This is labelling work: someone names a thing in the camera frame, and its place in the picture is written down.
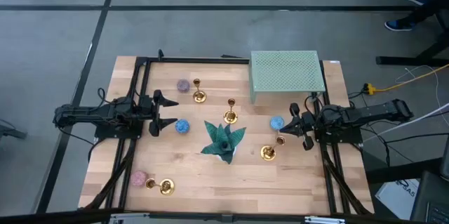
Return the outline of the short gold candle holder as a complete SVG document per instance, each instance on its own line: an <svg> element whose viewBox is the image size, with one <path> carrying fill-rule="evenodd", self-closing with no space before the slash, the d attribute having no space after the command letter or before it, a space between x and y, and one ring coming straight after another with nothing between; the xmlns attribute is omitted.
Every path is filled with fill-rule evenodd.
<svg viewBox="0 0 449 224"><path fill-rule="evenodd" d="M194 101L196 103L204 103L207 99L207 95L204 91L200 89L201 80L194 79L193 84L196 87L196 91L193 94Z"/></svg>

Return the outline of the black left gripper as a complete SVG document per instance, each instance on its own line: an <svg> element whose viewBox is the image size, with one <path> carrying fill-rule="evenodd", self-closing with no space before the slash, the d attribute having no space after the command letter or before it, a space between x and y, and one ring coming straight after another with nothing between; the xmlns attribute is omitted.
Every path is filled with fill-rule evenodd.
<svg viewBox="0 0 449 224"><path fill-rule="evenodd" d="M152 98L149 95L142 97L142 120L150 121L149 132L154 137L159 136L161 129L177 121L177 118L160 119L159 105L172 107L179 105L179 103L163 98L160 90L155 90Z"/></svg>

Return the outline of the black crossbar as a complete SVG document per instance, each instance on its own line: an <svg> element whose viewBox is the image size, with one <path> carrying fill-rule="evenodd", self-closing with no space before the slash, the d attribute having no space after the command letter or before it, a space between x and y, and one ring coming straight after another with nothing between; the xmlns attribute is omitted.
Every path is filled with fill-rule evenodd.
<svg viewBox="0 0 449 224"><path fill-rule="evenodd" d="M0 217L0 224L91 224L105 222L112 214L118 213L147 213L139 211L124 212L122 209L81 209L76 211L63 211L52 213L35 213L19 216ZM149 212L149 218L187 219L187 220L217 220L222 223L244 221L285 221L304 223L306 216L318 215L276 215L276 214L249 214L249 213L166 213ZM348 213L334 213L330 218L345 219L346 224L433 224L421 223L413 220L394 218L380 218L374 215L356 215Z"/></svg>

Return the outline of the light blue patterned candle tin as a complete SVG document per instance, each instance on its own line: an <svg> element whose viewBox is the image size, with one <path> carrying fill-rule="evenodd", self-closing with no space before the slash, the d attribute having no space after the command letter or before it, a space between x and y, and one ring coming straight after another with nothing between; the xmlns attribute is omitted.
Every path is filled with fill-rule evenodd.
<svg viewBox="0 0 449 224"><path fill-rule="evenodd" d="M284 127L284 119L281 116L274 116L270 119L270 127L275 130L275 131L279 131L280 129L282 129Z"/></svg>

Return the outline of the silver metal bracket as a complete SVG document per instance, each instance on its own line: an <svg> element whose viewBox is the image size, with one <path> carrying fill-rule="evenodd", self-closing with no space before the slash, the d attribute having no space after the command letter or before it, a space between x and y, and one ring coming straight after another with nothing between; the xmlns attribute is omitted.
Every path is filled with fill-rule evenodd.
<svg viewBox="0 0 449 224"><path fill-rule="evenodd" d="M304 218L305 224L346 224L345 219L319 217L319 216L306 216Z"/></svg>
<svg viewBox="0 0 449 224"><path fill-rule="evenodd" d="M110 216L107 224L148 224L149 213L118 213Z"/></svg>

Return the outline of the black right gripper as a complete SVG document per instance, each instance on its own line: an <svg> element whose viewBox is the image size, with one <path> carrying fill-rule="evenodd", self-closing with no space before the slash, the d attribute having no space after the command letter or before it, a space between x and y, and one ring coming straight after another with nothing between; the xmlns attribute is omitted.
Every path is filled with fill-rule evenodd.
<svg viewBox="0 0 449 224"><path fill-rule="evenodd" d="M300 108L297 103L290 104L290 114L292 115L292 121L279 130L280 133L287 133L297 137L303 136L303 148L308 151L314 146L312 137L307 133L313 131L313 116L311 112L303 112L300 115Z"/></svg>

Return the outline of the medium gold candle holder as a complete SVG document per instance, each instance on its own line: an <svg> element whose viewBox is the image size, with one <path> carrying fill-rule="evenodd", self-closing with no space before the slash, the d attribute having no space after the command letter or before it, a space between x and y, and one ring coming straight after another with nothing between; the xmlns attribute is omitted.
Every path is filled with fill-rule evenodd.
<svg viewBox="0 0 449 224"><path fill-rule="evenodd" d="M237 115L237 113L233 110L233 107L235 106L236 101L235 101L235 99L230 98L230 99L227 101L227 103L228 103L228 105L229 105L229 110L226 111L225 114L224 114L224 121L225 121L227 124L234 124L234 123L236 123L237 120L238 120L238 115Z"/></svg>

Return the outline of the black laptop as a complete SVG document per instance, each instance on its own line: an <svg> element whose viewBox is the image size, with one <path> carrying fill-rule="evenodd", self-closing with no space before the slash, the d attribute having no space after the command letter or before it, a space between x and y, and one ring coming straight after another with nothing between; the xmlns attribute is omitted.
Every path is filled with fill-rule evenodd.
<svg viewBox="0 0 449 224"><path fill-rule="evenodd" d="M410 219L421 223L449 224L449 181L425 171Z"/></svg>

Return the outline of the person's leg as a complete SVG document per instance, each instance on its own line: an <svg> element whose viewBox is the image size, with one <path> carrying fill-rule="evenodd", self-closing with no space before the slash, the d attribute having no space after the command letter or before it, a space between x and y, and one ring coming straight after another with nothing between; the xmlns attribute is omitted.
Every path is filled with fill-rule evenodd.
<svg viewBox="0 0 449 224"><path fill-rule="evenodd" d="M449 0L430 0L405 17L403 22L417 24L442 9L449 9Z"/></svg>

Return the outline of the white printed box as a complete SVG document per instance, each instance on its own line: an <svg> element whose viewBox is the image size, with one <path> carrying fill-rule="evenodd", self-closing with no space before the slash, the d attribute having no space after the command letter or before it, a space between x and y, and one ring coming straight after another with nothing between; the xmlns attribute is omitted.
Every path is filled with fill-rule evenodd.
<svg viewBox="0 0 449 224"><path fill-rule="evenodd" d="M420 182L417 179L384 183L375 197L396 217L410 220Z"/></svg>

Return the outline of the grey stand foot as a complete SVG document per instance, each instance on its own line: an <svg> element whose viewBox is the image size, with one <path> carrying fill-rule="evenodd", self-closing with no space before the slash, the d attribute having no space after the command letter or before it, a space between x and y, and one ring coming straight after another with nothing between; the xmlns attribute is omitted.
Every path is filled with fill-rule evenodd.
<svg viewBox="0 0 449 224"><path fill-rule="evenodd" d="M0 119L0 140L4 136L10 136L17 139L25 139L27 137L27 134L25 132L17 130L16 127L12 125L12 123L4 119Z"/></svg>

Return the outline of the black desk leg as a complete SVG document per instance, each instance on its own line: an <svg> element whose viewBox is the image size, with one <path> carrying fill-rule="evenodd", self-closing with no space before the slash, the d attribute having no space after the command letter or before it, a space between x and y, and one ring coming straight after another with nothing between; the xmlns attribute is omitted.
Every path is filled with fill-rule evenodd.
<svg viewBox="0 0 449 224"><path fill-rule="evenodd" d="M396 180L420 178L425 172L440 173L442 158L429 159L400 166L390 166L366 172L369 183L388 183Z"/></svg>
<svg viewBox="0 0 449 224"><path fill-rule="evenodd" d="M428 65L432 67L442 67L449 64L449 59L437 58L444 50L449 50L449 27L446 27L440 15L436 14L438 23L443 28L443 33L429 48L426 48L415 57L391 57L391 56L377 56L375 62L377 65Z"/></svg>

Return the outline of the green perforated metal shelf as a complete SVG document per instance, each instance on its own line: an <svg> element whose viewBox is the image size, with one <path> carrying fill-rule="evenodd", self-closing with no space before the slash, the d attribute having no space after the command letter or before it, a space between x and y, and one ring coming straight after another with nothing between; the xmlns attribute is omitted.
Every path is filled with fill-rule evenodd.
<svg viewBox="0 0 449 224"><path fill-rule="evenodd" d="M248 74L251 103L259 93L326 91L316 51L252 51Z"/></svg>

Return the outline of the tall gold candle holder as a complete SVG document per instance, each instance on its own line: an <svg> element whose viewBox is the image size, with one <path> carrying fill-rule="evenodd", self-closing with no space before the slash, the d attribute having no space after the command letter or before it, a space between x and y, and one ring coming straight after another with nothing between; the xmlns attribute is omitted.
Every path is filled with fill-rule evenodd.
<svg viewBox="0 0 449 224"><path fill-rule="evenodd" d="M285 145L286 139L283 136L277 136L273 145L265 145L260 150L260 156L265 161L272 161L276 157L276 147Z"/></svg>
<svg viewBox="0 0 449 224"><path fill-rule="evenodd" d="M175 183L168 178L162 180L160 183L157 183L153 178L149 178L145 182L145 186L148 189L157 187L159 189L159 192L165 196L170 196L175 191Z"/></svg>

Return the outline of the black aluminium table frame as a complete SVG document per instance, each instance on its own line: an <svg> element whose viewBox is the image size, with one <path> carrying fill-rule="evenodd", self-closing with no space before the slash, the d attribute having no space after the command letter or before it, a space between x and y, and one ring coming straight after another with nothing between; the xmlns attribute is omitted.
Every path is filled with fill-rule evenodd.
<svg viewBox="0 0 449 224"><path fill-rule="evenodd" d="M273 145L276 134L269 121L280 115L291 116L291 103L301 110L317 111L318 103L308 93L262 93L255 103L250 101L248 61L222 58L152 59L147 90L159 89L179 105L163 108L163 117L186 119L187 134L181 135L169 126L157 138L143 131L135 150L133 171L144 171L156 181L166 178L175 183L170 196L159 189L124 186L119 183L112 196L112 206L127 211L166 213L249 213L276 215L326 216L342 210L338 191L328 193L328 174L324 171L321 148L306 151L302 140L286 136L286 144L276 148L276 157L267 162L260 156L265 145ZM179 79L190 83L188 93L177 90ZM196 103L194 79L207 95L204 103ZM236 101L238 115L233 129L246 127L236 154L227 164L217 156L201 154L210 143L204 121L221 124L228 110L227 101Z"/></svg>

